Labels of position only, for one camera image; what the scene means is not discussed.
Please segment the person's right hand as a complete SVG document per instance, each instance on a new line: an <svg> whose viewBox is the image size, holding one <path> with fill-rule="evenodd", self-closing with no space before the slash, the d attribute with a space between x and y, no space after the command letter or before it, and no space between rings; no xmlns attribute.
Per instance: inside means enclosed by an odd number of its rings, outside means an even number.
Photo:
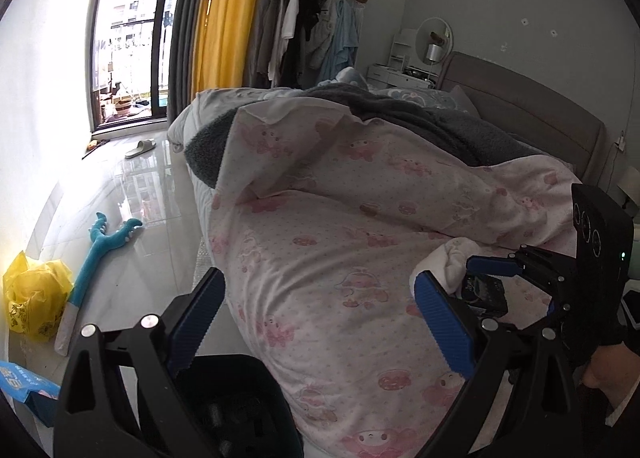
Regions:
<svg viewBox="0 0 640 458"><path fill-rule="evenodd" d="M582 384L603 392L616 412L622 412L639 383L640 358L625 344L600 346L582 375Z"/></svg>

